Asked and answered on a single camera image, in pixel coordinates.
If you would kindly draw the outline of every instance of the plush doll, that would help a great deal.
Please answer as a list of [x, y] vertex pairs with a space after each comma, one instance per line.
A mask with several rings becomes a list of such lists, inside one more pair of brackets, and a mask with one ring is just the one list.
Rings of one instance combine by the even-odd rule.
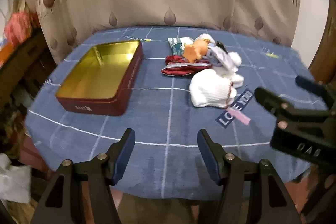
[[209, 39], [199, 39], [194, 41], [193, 44], [184, 44], [183, 57], [186, 58], [189, 63], [195, 63], [196, 60], [200, 60], [202, 56], [205, 56], [208, 52]]

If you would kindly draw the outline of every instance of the red tin box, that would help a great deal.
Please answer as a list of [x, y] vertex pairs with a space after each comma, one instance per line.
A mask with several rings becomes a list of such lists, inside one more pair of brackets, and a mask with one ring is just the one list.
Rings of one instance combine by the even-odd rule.
[[93, 46], [56, 93], [67, 111], [122, 115], [142, 61], [139, 40]]

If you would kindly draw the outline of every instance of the floor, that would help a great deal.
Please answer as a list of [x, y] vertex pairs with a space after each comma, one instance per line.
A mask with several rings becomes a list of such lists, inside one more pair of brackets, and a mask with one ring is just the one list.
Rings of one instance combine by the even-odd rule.
[[[304, 178], [300, 183], [286, 183], [291, 198], [296, 208], [300, 211], [307, 199], [308, 189], [312, 187], [311, 176]], [[87, 224], [94, 224], [88, 198], [88, 188], [85, 183], [82, 186], [85, 216]], [[199, 207], [190, 206], [183, 199], [146, 199], [112, 190], [112, 196], [122, 224], [191, 224], [197, 223]], [[246, 223], [248, 200], [241, 207], [241, 219], [239, 224]]]

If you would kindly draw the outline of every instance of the table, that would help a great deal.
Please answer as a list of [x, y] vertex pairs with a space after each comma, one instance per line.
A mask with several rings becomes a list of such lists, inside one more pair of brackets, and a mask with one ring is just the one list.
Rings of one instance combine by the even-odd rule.
[[[46, 163], [57, 169], [64, 159], [89, 160], [107, 151], [126, 128], [132, 128], [136, 144], [116, 189], [144, 198], [216, 199], [221, 187], [210, 180], [197, 147], [197, 132], [205, 128], [226, 152], [249, 161], [269, 159], [284, 182], [304, 172], [309, 163], [270, 147], [275, 118], [254, 98], [243, 110], [251, 118], [250, 124], [245, 126], [234, 120], [224, 129], [216, 122], [223, 110], [192, 105], [191, 77], [161, 74], [164, 58], [171, 54], [168, 37], [195, 39], [205, 32], [241, 56], [238, 73], [245, 81], [238, 93], [264, 86], [296, 107], [325, 109], [320, 98], [295, 85], [296, 75], [312, 76], [298, 53], [290, 48], [253, 37], [199, 28], [113, 29], [96, 33], [60, 63], [29, 109], [26, 126]], [[66, 112], [56, 100], [55, 92], [78, 60], [92, 45], [132, 38], [142, 39], [144, 57], [125, 114], [108, 117]]]

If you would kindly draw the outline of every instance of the pink tag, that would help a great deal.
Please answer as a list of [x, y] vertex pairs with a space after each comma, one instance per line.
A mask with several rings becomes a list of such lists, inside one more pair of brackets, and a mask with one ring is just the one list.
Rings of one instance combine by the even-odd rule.
[[228, 113], [230, 113], [232, 116], [236, 117], [239, 121], [241, 121], [244, 125], [248, 125], [250, 122], [250, 118], [248, 116], [246, 116], [244, 113], [237, 111], [231, 107], [228, 107], [226, 109], [228, 111]]

